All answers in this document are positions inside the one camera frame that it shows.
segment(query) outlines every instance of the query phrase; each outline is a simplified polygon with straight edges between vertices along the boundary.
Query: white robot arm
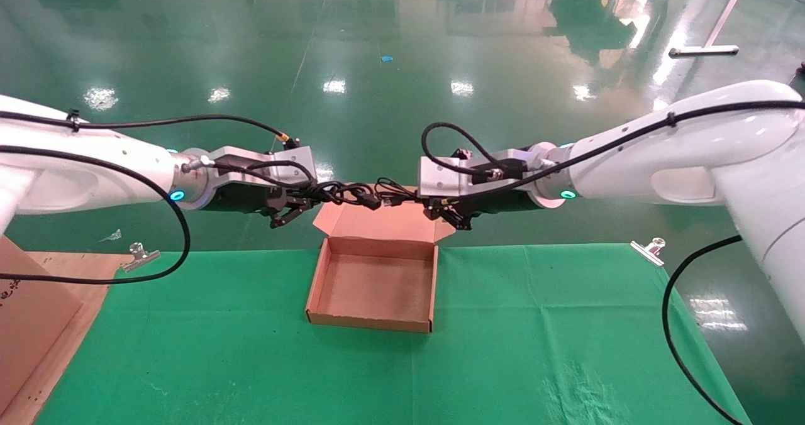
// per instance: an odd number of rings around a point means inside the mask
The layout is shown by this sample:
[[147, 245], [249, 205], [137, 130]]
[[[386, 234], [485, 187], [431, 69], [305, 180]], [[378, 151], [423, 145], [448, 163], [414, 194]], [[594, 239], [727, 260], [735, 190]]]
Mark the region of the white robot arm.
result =
[[[0, 96], [0, 111], [65, 121], [67, 113]], [[262, 213], [271, 226], [284, 225], [313, 205], [259, 177], [213, 168], [214, 164], [245, 168], [258, 162], [293, 161], [305, 167], [316, 184], [310, 147], [278, 153], [255, 153], [225, 146], [212, 153], [189, 149], [175, 153], [158, 145], [91, 125], [70, 128], [0, 118], [0, 149], [22, 146], [58, 150], [112, 162], [144, 175], [170, 193], [179, 207]], [[296, 184], [305, 175], [296, 167], [271, 165], [253, 170], [274, 182]], [[84, 162], [0, 152], [0, 235], [15, 214], [51, 214], [161, 201], [161, 197], [127, 175]], [[281, 214], [285, 209], [290, 211]]]
[[[478, 193], [535, 175], [624, 135], [677, 115], [718, 104], [802, 101], [785, 84], [750, 81], [683, 99], [669, 108], [557, 147], [541, 142], [492, 156], [517, 169], [504, 172], [488, 159], [439, 158], [489, 175], [451, 171], [423, 157], [419, 195], [431, 199], [431, 217], [458, 228], [482, 213], [555, 208], [576, 196], [626, 197], [657, 204], [725, 205], [767, 274], [797, 332], [805, 340], [805, 111], [751, 109], [717, 113], [666, 127], [515, 190]], [[455, 198], [445, 201], [444, 198]], [[447, 208], [440, 204], [449, 204]]]

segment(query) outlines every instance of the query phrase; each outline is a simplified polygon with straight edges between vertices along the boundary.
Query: open cardboard box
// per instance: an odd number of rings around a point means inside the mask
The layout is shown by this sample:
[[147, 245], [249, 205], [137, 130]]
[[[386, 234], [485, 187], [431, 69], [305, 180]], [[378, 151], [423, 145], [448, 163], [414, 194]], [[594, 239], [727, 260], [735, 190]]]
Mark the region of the open cardboard box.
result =
[[420, 204], [324, 204], [313, 221], [327, 233], [305, 313], [313, 324], [431, 333], [439, 247], [455, 232]]
[[[48, 274], [3, 235], [0, 272]], [[61, 284], [0, 281], [0, 416], [80, 305]]]

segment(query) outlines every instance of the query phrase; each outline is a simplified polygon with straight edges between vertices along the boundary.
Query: green tablecloth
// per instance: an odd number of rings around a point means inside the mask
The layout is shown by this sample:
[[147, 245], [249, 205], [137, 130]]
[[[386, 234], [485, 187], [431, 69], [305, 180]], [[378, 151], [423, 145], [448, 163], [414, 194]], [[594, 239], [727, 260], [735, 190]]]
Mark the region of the green tablecloth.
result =
[[[628, 245], [443, 248], [429, 336], [308, 324], [317, 255], [193, 253], [112, 287], [38, 425], [724, 423], [662, 339], [667, 274]], [[745, 419], [679, 297], [672, 324]]]

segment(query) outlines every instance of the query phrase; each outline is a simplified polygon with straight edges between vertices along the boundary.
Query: black cable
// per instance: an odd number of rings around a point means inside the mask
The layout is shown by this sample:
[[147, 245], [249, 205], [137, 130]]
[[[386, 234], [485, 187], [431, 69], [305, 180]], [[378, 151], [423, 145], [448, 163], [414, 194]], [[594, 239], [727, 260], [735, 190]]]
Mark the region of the black cable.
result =
[[[271, 167], [271, 165], [285, 165], [285, 167], [296, 167], [297, 169], [301, 170], [302, 173], [305, 174], [307, 179], [304, 179], [300, 182], [282, 182], [278, 179], [270, 178], [267, 175], [262, 175], [259, 172], [255, 172], [254, 169], [260, 169], [264, 167]], [[268, 184], [273, 184], [274, 186], [285, 187], [287, 189], [294, 189], [294, 188], [305, 188], [311, 186], [313, 184], [313, 174], [310, 173], [310, 170], [306, 169], [304, 165], [299, 164], [299, 162], [295, 161], [265, 161], [265, 162], [257, 162], [255, 164], [249, 165], [249, 167], [239, 167], [239, 165], [231, 165], [226, 164], [224, 162], [215, 162], [213, 167], [216, 169], [221, 170], [229, 170], [232, 172], [238, 172], [244, 175], [251, 175], [254, 178], [261, 179], [264, 182], [268, 182]]]
[[61, 126], [63, 128], [79, 129], [79, 130], [118, 130], [123, 128], [144, 128], [147, 126], [161, 126], [164, 124], [184, 123], [188, 121], [205, 121], [205, 119], [230, 119], [230, 121], [239, 121], [247, 123], [263, 130], [270, 131], [277, 136], [284, 144], [287, 141], [292, 141], [290, 136], [282, 131], [274, 129], [267, 124], [260, 123], [256, 119], [242, 118], [241, 116], [233, 116], [229, 114], [199, 114], [197, 116], [183, 116], [183, 118], [169, 118], [169, 119], [152, 119], [151, 121], [129, 121], [121, 123], [81, 123], [75, 125], [69, 119], [55, 119], [43, 118], [43, 116], [32, 116], [23, 113], [12, 113], [9, 111], [0, 111], [0, 118], [18, 119], [18, 121], [29, 121], [31, 123], [49, 124], [52, 126]]
[[381, 201], [391, 202], [391, 204], [402, 204], [406, 201], [418, 201], [416, 192], [407, 190], [405, 186], [395, 182], [388, 177], [380, 177], [374, 184], [374, 195]]
[[679, 115], [675, 115], [674, 113], [668, 113], [668, 116], [665, 119], [662, 119], [661, 121], [648, 124], [647, 126], [635, 130], [626, 136], [622, 136], [621, 138], [615, 139], [614, 141], [609, 142], [608, 144], [601, 145], [596, 149], [590, 150], [587, 153], [582, 153], [581, 155], [578, 155], [575, 158], [569, 159], [565, 162], [560, 162], [559, 164], [554, 165], [554, 167], [548, 167], [545, 170], [538, 171], [534, 175], [530, 175], [516, 182], [512, 182], [512, 184], [507, 184], [505, 186], [496, 187], [494, 189], [483, 190], [481, 192], [475, 192], [468, 194], [466, 196], [460, 196], [454, 199], [450, 199], [450, 204], [456, 204], [458, 201], [462, 201], [462, 199], [477, 199], [479, 197], [487, 197], [500, 192], [514, 190], [518, 187], [529, 184], [530, 182], [534, 182], [537, 181], [538, 179], [542, 179], [545, 178], [546, 176], [555, 174], [560, 170], [567, 169], [567, 167], [571, 167], [572, 165], [578, 164], [583, 161], [587, 161], [587, 159], [594, 158], [595, 156], [598, 155], [602, 155], [602, 153], [606, 153], [607, 151], [615, 149], [620, 145], [625, 144], [626, 142], [633, 141], [634, 139], [640, 138], [641, 136], [645, 136], [648, 133], [652, 133], [653, 131], [661, 130], [664, 127], [676, 127], [676, 125], [679, 124], [679, 122], [686, 121], [687, 119], [700, 118], [701, 116], [707, 116], [717, 113], [728, 113], [728, 112], [745, 111], [751, 109], [805, 109], [805, 102], [745, 101], [743, 103], [719, 104], [717, 106], [711, 106], [709, 108], [702, 108], [693, 111], [688, 111], [686, 113], [681, 113]]
[[444, 162], [441, 159], [439, 159], [436, 156], [434, 156], [433, 153], [431, 153], [431, 150], [428, 148], [428, 133], [430, 133], [431, 131], [435, 130], [436, 128], [449, 128], [451, 130], [454, 130], [457, 133], [460, 133], [460, 135], [464, 136], [464, 138], [467, 139], [469, 141], [469, 143], [471, 143], [475, 148], [478, 149], [478, 151], [480, 152], [481, 155], [484, 156], [484, 158], [486, 158], [489, 162], [494, 164], [495, 167], [497, 167], [497, 168], [499, 168], [499, 169], [501, 169], [503, 171], [511, 170], [511, 167], [508, 167], [508, 165], [503, 164], [499, 160], [495, 159], [492, 155], [490, 155], [489, 152], [486, 151], [486, 149], [483, 147], [483, 145], [481, 145], [479, 141], [477, 141], [472, 135], [470, 135], [470, 133], [467, 133], [459, 125], [452, 124], [452, 123], [449, 123], [449, 122], [446, 122], [446, 121], [437, 121], [435, 123], [431, 123], [422, 132], [422, 139], [421, 139], [422, 151], [423, 151], [423, 153], [425, 153], [425, 156], [427, 156], [428, 159], [430, 159], [435, 164], [441, 165], [441, 167], [445, 167], [445, 169], [452, 170], [452, 171], [458, 172], [460, 174], [477, 175], [477, 174], [483, 174], [484, 173], [483, 170], [479, 170], [479, 169], [472, 169], [472, 168], [467, 168], [467, 167], [458, 167], [458, 165], [447, 164], [446, 162]]
[[333, 202], [336, 205], [351, 204], [351, 205], [364, 205], [364, 202], [359, 199], [350, 199], [345, 196], [346, 192], [350, 192], [353, 196], [371, 196], [372, 188], [368, 184], [356, 182], [356, 184], [344, 184], [339, 181], [320, 182], [314, 187], [302, 193], [302, 196], [313, 199], [318, 202]]
[[169, 193], [164, 191], [158, 184], [151, 181], [146, 176], [139, 174], [133, 170], [127, 169], [126, 167], [121, 167], [120, 165], [113, 164], [112, 162], [107, 162], [102, 159], [97, 158], [90, 158], [89, 156], [82, 156], [82, 155], [74, 155], [74, 153], [67, 153], [63, 151], [57, 150], [44, 150], [44, 149], [33, 149], [30, 147], [20, 147], [16, 145], [0, 145], [0, 153], [13, 153], [14, 155], [34, 155], [34, 156], [47, 156], [49, 158], [59, 158], [59, 159], [66, 159], [68, 161], [75, 161], [75, 162], [84, 162], [86, 164], [93, 164], [98, 165], [98, 167], [104, 167], [106, 169], [114, 170], [115, 172], [121, 173], [123, 175], [128, 175], [129, 177], [136, 179], [137, 181], [145, 184], [147, 187], [152, 188], [165, 202], [170, 206], [170, 209], [173, 210], [175, 213], [176, 218], [179, 220], [179, 225], [182, 228], [182, 234], [184, 236], [184, 246], [182, 247], [182, 253], [179, 255], [179, 259], [167, 268], [164, 271], [160, 271], [156, 274], [150, 274], [147, 276], [139, 276], [133, 278], [123, 278], [123, 279], [82, 279], [82, 278], [63, 278], [60, 276], [49, 276], [49, 275], [41, 275], [41, 274], [8, 274], [8, 273], [0, 273], [0, 279], [6, 280], [31, 280], [31, 281], [42, 281], [42, 282], [62, 282], [63, 284], [84, 284], [84, 285], [119, 285], [119, 284], [134, 284], [135, 282], [146, 282], [150, 280], [160, 279], [164, 276], [169, 275], [170, 273], [178, 270], [179, 267], [184, 263], [187, 256], [190, 254], [190, 228], [187, 226], [187, 219], [184, 219], [184, 213], [182, 209], [179, 208], [179, 205], [176, 202], [170, 199]]
[[731, 236], [730, 238], [721, 240], [719, 242], [715, 242], [712, 245], [708, 245], [707, 247], [701, 248], [700, 250], [697, 250], [696, 252], [688, 255], [687, 258], [685, 258], [685, 260], [682, 261], [679, 267], [676, 268], [672, 276], [670, 276], [670, 278], [668, 279], [668, 284], [665, 287], [665, 292], [662, 294], [662, 331], [664, 331], [665, 333], [665, 341], [668, 344], [668, 350], [670, 350], [670, 354], [672, 354], [672, 356], [674, 357], [676, 365], [679, 366], [679, 368], [682, 370], [682, 373], [684, 373], [685, 377], [687, 377], [687, 381], [691, 382], [693, 387], [696, 389], [697, 392], [699, 392], [699, 395], [702, 396], [704, 401], [706, 401], [711, 407], [713, 407], [714, 410], [718, 411], [718, 413], [721, 414], [722, 417], [727, 419], [728, 422], [733, 423], [733, 425], [743, 425], [743, 424], [741, 423], [740, 420], [735, 419], [735, 417], [731, 416], [730, 413], [725, 411], [724, 408], [722, 408], [718, 403], [716, 403], [715, 400], [713, 400], [713, 397], [711, 397], [704, 390], [704, 388], [701, 387], [701, 384], [699, 384], [699, 382], [696, 381], [696, 378], [693, 377], [693, 374], [691, 374], [691, 371], [688, 370], [687, 365], [685, 365], [685, 363], [682, 362], [682, 357], [679, 356], [679, 352], [676, 350], [676, 345], [674, 345], [674, 339], [670, 336], [668, 308], [670, 305], [670, 295], [674, 291], [674, 284], [676, 284], [677, 279], [679, 279], [679, 276], [682, 275], [682, 271], [684, 271], [688, 265], [690, 265], [695, 259], [703, 256], [705, 253], [713, 252], [714, 250], [717, 250], [717, 248], [722, 248], [724, 246], [739, 242], [741, 241], [741, 239], [742, 238], [740, 235]]

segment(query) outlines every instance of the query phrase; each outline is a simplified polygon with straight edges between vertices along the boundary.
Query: connector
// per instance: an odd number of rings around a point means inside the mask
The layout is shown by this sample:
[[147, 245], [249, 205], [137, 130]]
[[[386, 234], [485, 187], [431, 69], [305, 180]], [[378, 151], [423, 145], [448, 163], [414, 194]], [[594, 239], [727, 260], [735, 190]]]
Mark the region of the connector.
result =
[[380, 208], [380, 205], [382, 205], [380, 199], [377, 198], [377, 196], [375, 196], [374, 194], [366, 194], [364, 191], [360, 189], [354, 190], [353, 194], [355, 196], [356, 201], [359, 204], [363, 205], [364, 207], [367, 207], [372, 211], [377, 210], [377, 208]]
[[187, 164], [182, 164], [182, 172], [185, 174], [191, 170], [197, 170], [204, 167], [213, 167], [215, 162], [212, 161], [207, 155], [201, 155], [198, 159], [193, 159], [192, 161], [188, 162]]
[[299, 139], [298, 138], [297, 139], [288, 138], [287, 141], [282, 142], [282, 146], [285, 147], [285, 150], [291, 150], [291, 149], [299, 148]]
[[397, 207], [397, 206], [402, 205], [405, 202], [408, 202], [410, 200], [411, 199], [408, 199], [408, 198], [406, 198], [404, 196], [391, 197], [391, 198], [388, 198], [388, 199], [383, 199], [383, 206], [384, 207]]

